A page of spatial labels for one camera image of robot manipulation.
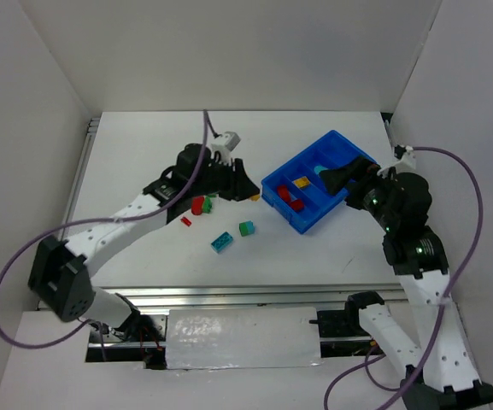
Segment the orange yellow lego brick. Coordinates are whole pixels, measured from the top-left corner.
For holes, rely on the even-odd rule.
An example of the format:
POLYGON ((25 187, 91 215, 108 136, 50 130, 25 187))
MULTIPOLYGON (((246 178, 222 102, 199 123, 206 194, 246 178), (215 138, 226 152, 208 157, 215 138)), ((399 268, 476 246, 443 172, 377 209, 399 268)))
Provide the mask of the orange yellow lego brick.
POLYGON ((307 177, 301 177, 301 178, 295 179, 293 181, 293 184, 299 189, 305 189, 308 186, 310 186, 310 181, 307 177))

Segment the red rectangular lego brick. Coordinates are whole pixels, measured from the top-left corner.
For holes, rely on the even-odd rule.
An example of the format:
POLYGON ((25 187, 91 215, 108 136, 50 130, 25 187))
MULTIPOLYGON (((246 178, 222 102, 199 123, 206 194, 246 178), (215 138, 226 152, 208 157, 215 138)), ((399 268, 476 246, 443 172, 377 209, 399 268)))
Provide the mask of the red rectangular lego brick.
POLYGON ((285 184, 281 184, 276 189, 279 198, 285 203, 290 203, 292 201, 291 194, 285 184))

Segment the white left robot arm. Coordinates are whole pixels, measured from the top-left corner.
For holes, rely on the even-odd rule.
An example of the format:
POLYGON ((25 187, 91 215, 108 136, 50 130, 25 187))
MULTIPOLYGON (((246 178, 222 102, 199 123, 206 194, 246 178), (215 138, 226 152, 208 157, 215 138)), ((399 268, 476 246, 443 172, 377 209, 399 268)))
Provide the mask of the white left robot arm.
POLYGON ((124 341, 141 334, 156 337, 153 321, 124 296, 108 293, 91 283, 113 257, 139 238, 178 218, 196 197, 217 195, 241 202, 259 194, 241 159, 224 163, 220 153, 190 143, 174 165, 107 223, 58 239, 42 239, 36 249, 28 287, 63 322, 90 319, 106 325, 124 341))

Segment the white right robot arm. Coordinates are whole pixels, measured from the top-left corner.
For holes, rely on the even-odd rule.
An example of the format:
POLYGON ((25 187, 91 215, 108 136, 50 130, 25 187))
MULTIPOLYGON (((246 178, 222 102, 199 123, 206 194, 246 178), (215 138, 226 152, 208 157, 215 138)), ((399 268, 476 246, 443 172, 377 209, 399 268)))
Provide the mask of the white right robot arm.
POLYGON ((363 156, 319 176, 330 194, 346 189, 346 204, 367 211, 382 227, 385 259, 412 309, 417 342, 377 292, 354 294, 345 304, 350 320, 374 339, 401 379, 391 400, 402 400, 408 409, 474 409, 492 403, 493 386, 481 379, 469 357, 450 295, 456 276, 442 241, 426 224, 432 203, 428 182, 417 173, 381 169, 363 156))

